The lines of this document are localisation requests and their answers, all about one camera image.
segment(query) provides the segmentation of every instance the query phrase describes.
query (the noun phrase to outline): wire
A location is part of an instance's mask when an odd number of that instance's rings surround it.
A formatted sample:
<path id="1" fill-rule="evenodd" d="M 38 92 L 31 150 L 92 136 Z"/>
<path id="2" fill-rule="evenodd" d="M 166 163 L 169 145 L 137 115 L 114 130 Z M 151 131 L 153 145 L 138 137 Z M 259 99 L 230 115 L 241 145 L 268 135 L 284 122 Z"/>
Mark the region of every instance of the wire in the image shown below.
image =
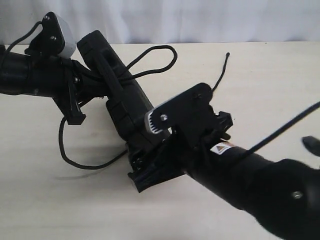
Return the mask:
<path id="1" fill-rule="evenodd" d="M 42 21 L 38 21 L 35 23 L 35 25 L 31 28 L 31 30 L 24 36 L 20 37 L 19 39 L 15 40 L 13 43 L 10 44 L 10 46 L 4 51 L 3 53 L 3 56 L 2 56 L 2 60 L 1 60 L 1 63 L 0 63 L 0 71 L 2 73 L 3 71 L 3 65 L 5 63 L 5 60 L 8 56 L 8 54 L 11 52 L 11 50 L 18 44 L 20 43 L 21 41 L 25 40 L 26 38 L 30 37 L 31 34 L 34 33 L 34 31 L 37 29 L 37 27 L 39 25 L 42 25 Z M 20 95 L 20 94 L 23 94 L 23 91 L 19 91 L 19 92 L 0 92 L 1 94 L 7 94 L 7 95 L 13 95 L 13 96 L 16 96 L 16 95 Z"/>
<path id="2" fill-rule="evenodd" d="M 158 49 L 168 49 L 173 53 L 173 58 L 171 60 L 171 62 L 163 67 L 163 68 L 159 68 L 159 69 L 152 69 L 152 70 L 147 70 L 147 71 L 143 71 L 140 73 L 137 73 L 135 75 L 132 76 L 128 76 L 128 77 L 121 77 L 125 72 L 127 72 L 133 65 L 135 65 L 137 62 L 139 62 L 144 56 L 146 56 L 148 53 L 150 53 L 153 50 L 158 50 Z M 137 79 L 137 78 L 141 78 L 143 76 L 149 75 L 149 74 L 160 74 L 160 73 L 164 73 L 166 71 L 168 71 L 169 69 L 171 69 L 173 67 L 173 65 L 176 63 L 178 59 L 178 53 L 177 51 L 169 45 L 159 45 L 159 46 L 152 46 L 150 48 L 148 48 L 147 50 L 145 50 L 143 53 L 141 53 L 136 59 L 134 59 L 132 62 L 130 62 L 125 70 L 118 76 L 120 81 L 129 81 L 129 80 L 133 80 L 133 79 Z"/>
<path id="3" fill-rule="evenodd" d="M 225 75 L 226 67 L 227 67 L 227 62 L 228 62 L 229 56 L 230 56 L 230 52 L 227 52 L 226 55 L 225 55 L 225 60 L 224 60 L 223 69 L 222 69 L 221 75 L 220 75 L 218 81 L 216 81 L 214 87 L 212 88 L 212 92 L 214 92 L 214 91 L 217 89 L 217 87 L 219 86 L 222 78 L 223 78 L 224 75 Z"/>
<path id="4" fill-rule="evenodd" d="M 275 138 L 283 134 L 285 131 L 287 131 L 289 128 L 291 128 L 293 125 L 295 125 L 297 122 L 301 121 L 304 119 L 306 116 L 309 114 L 313 113 L 315 110 L 320 108 L 320 101 L 317 103 L 313 104 L 312 106 L 308 107 L 306 110 L 295 116 L 293 119 L 288 121 L 285 125 L 280 127 L 278 130 L 276 130 L 274 133 L 263 139 L 261 142 L 257 143 L 247 151 L 245 151 L 242 155 L 239 156 L 229 167 L 228 169 L 233 168 L 235 165 L 239 164 L 241 161 L 243 161 L 245 158 L 250 156 L 251 154 L 255 153 L 271 141 L 273 141 Z"/>
<path id="5" fill-rule="evenodd" d="M 86 101 L 83 101 L 82 103 L 79 104 L 79 106 L 82 107 L 85 104 L 87 104 L 89 101 L 90 101 L 89 99 Z M 64 116 L 62 118 L 60 126 L 59 126 L 58 142 L 59 142 L 59 149 L 60 149 L 61 157 L 67 164 L 70 164 L 78 169 L 99 170 L 99 169 L 103 169 L 103 168 L 110 166 L 111 164 L 113 164 L 115 161 L 119 160 L 121 157 L 123 157 L 128 152 L 128 150 L 124 150 L 123 152 L 118 154 L 116 157 L 114 157 L 110 161 L 108 161 L 104 164 L 101 164 L 101 165 L 97 165 L 97 166 L 82 165 L 82 164 L 79 164 L 75 161 L 72 161 L 70 158 L 67 157 L 65 147 L 64 147 L 64 128 L 65 128 L 66 121 L 67 121 L 67 119 Z"/>

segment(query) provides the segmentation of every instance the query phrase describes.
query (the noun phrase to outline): light wooden surface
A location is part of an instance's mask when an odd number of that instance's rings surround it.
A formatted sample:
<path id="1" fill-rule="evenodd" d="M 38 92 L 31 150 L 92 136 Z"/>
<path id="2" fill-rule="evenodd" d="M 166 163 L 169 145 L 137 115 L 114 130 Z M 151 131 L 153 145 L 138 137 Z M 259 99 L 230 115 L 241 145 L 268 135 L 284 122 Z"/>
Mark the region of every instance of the light wooden surface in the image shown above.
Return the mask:
<path id="1" fill-rule="evenodd" d="M 225 76 L 211 104 L 232 114 L 232 142 L 249 148 L 320 98 L 320 42 L 176 44 L 176 65 L 138 81 L 158 105 L 187 88 Z M 129 63 L 149 45 L 114 45 Z M 22 52 L 24 46 L 14 50 Z M 164 66 L 171 59 L 155 51 L 133 73 Z M 79 53 L 74 59 L 81 60 Z M 70 158 L 101 164 L 123 148 L 106 99 L 83 108 L 82 126 L 67 126 Z M 245 212 L 236 210 L 187 176 L 138 193 L 127 173 L 127 157 L 98 172 L 66 164 L 58 147 L 62 114 L 49 98 L 0 95 L 0 239 L 2 240 L 275 240 Z M 264 147 L 279 161 L 313 167 L 301 137 L 320 138 L 320 112 Z"/>

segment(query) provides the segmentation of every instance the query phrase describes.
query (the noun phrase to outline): warning sticker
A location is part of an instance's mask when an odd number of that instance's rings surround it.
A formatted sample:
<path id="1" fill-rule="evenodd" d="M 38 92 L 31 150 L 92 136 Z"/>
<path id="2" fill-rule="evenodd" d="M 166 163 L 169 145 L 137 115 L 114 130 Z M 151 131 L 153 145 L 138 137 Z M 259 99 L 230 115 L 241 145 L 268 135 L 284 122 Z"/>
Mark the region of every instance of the warning sticker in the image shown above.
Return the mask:
<path id="1" fill-rule="evenodd" d="M 228 142 L 228 141 L 223 141 L 218 143 L 217 145 L 214 145 L 210 151 L 214 152 L 215 154 L 221 155 L 223 154 L 225 151 L 227 151 L 230 148 L 235 147 L 235 145 L 233 145 L 232 143 Z"/>

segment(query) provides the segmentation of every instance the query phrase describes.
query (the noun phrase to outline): black cord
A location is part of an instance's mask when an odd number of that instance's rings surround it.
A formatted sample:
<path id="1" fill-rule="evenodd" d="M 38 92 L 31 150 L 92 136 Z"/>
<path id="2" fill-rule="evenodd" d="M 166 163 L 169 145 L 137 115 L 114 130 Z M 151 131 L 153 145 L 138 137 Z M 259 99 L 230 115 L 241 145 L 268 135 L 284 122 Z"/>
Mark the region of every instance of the black cord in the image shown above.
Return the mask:
<path id="1" fill-rule="evenodd" d="M 217 87 L 219 86 L 222 78 L 223 78 L 224 75 L 225 75 L 226 67 L 227 67 L 227 62 L 228 62 L 229 56 L 230 56 L 230 52 L 227 52 L 226 55 L 225 55 L 225 60 L 224 60 L 223 69 L 222 69 L 221 75 L 220 75 L 218 81 L 216 81 L 214 87 L 212 88 L 212 92 L 214 92 L 214 91 L 217 89 Z"/>
<path id="2" fill-rule="evenodd" d="M 239 158 L 237 158 L 230 166 L 228 166 L 228 169 L 233 168 L 235 165 L 239 164 L 241 161 L 243 161 L 245 158 L 247 158 L 248 156 L 250 156 L 251 154 L 255 153 L 256 151 L 258 151 L 259 149 L 261 149 L 262 147 L 264 147 L 265 145 L 267 145 L 268 143 L 270 143 L 272 140 L 274 140 L 275 138 L 277 138 L 278 136 L 280 136 L 281 134 L 283 134 L 286 130 L 288 130 L 289 128 L 291 128 L 293 125 L 295 125 L 297 122 L 301 121 L 303 118 L 305 118 L 306 116 L 308 116 L 309 114 L 311 114 L 312 112 L 314 112 L 315 110 L 317 110 L 318 108 L 320 108 L 320 101 L 318 101 L 317 103 L 313 104 L 312 106 L 308 107 L 306 110 L 304 110 L 303 112 L 301 112 L 300 114 L 298 114 L 297 116 L 295 116 L 293 119 L 291 119 L 290 121 L 288 121 L 285 125 L 283 125 L 282 127 L 280 127 L 278 130 L 276 130 L 274 133 L 272 133 L 271 135 L 269 135 L 268 137 L 266 137 L 265 139 L 263 139 L 261 142 L 257 143 L 256 145 L 254 145 L 253 147 L 251 147 L 250 149 L 248 149 L 247 151 L 245 151 L 242 155 L 239 156 Z"/>
<path id="3" fill-rule="evenodd" d="M 25 40 L 26 38 L 30 37 L 31 34 L 34 33 L 34 31 L 37 29 L 37 27 L 39 25 L 42 25 L 42 21 L 38 21 L 35 23 L 35 25 L 31 28 L 31 30 L 24 36 L 20 37 L 19 39 L 15 40 L 13 43 L 10 44 L 10 46 L 4 51 L 3 53 L 3 56 L 2 56 L 2 60 L 1 60 L 1 63 L 0 63 L 0 71 L 2 72 L 3 71 L 3 66 L 4 66 L 4 63 L 5 63 L 5 60 L 8 56 L 8 54 L 11 52 L 11 50 L 18 44 L 20 43 L 21 41 Z M 4 91 L 1 91 L 0 92 L 1 94 L 7 94 L 7 95 L 13 95 L 13 96 L 16 96 L 16 95 L 20 95 L 20 94 L 23 94 L 23 91 L 19 91 L 19 92 L 4 92 Z"/>
<path id="4" fill-rule="evenodd" d="M 85 104 L 87 104 L 91 99 L 88 99 L 86 101 L 83 101 L 79 104 L 80 107 L 84 106 Z M 66 151 L 65 151 L 65 147 L 64 147 L 64 128 L 65 128 L 65 123 L 66 123 L 67 119 L 64 116 L 61 120 L 60 126 L 59 126 L 59 134 L 58 134 L 58 142 L 59 142 L 59 149 L 60 149 L 60 153 L 61 153 L 61 157 L 62 159 L 67 163 L 70 164 L 78 169 L 84 169 L 84 170 L 99 170 L 99 169 L 103 169 L 106 168 L 108 166 L 110 166 L 111 164 L 113 164 L 115 161 L 119 160 L 122 156 L 124 156 L 128 151 L 124 150 L 123 152 L 121 152 L 120 154 L 118 154 L 116 157 L 114 157 L 113 159 L 111 159 L 110 161 L 98 165 L 98 166 L 88 166 L 88 165 L 82 165 L 79 164 L 75 161 L 72 161 L 70 158 L 67 157 L 66 155 Z"/>
<path id="5" fill-rule="evenodd" d="M 145 55 L 147 55 L 148 53 L 150 53 L 153 50 L 158 50 L 158 49 L 169 49 L 172 53 L 173 53 L 173 59 L 171 60 L 171 62 L 163 67 L 163 68 L 159 68 L 159 69 L 152 69 L 152 70 L 147 70 L 147 71 L 143 71 L 140 73 L 137 73 L 135 75 L 132 76 L 128 76 L 128 77 L 121 77 L 125 72 L 127 72 L 133 65 L 135 65 L 137 62 L 139 62 Z M 164 73 L 166 71 L 168 71 L 169 69 L 171 69 L 173 67 L 173 65 L 176 63 L 178 59 L 178 53 L 177 51 L 169 45 L 159 45 L 159 46 L 152 46 L 150 48 L 148 48 L 147 50 L 145 50 L 143 53 L 141 53 L 136 59 L 134 59 L 132 62 L 130 62 L 126 68 L 125 71 L 123 71 L 119 76 L 119 80 L 120 81 L 129 81 L 129 80 L 133 80 L 133 79 L 137 79 L 149 74 L 160 74 L 160 73 Z"/>

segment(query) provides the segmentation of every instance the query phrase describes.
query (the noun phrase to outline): black tube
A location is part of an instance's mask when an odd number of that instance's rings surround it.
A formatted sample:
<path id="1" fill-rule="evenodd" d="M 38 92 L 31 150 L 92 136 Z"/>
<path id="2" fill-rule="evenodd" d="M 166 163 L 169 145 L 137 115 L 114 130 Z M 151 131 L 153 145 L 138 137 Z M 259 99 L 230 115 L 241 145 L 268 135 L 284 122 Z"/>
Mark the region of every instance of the black tube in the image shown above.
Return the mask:
<path id="1" fill-rule="evenodd" d="M 274 163 L 257 154 L 230 168 L 245 151 L 233 146 L 222 154 L 208 150 L 198 158 L 188 153 L 181 163 L 186 174 L 253 215 L 274 235 L 285 240 L 318 240 L 319 170 L 291 159 Z"/>
<path id="2" fill-rule="evenodd" d="M 57 57 L 33 65 L 30 56 L 9 53 L 0 69 L 0 93 L 55 98 L 66 89 L 64 66 Z"/>

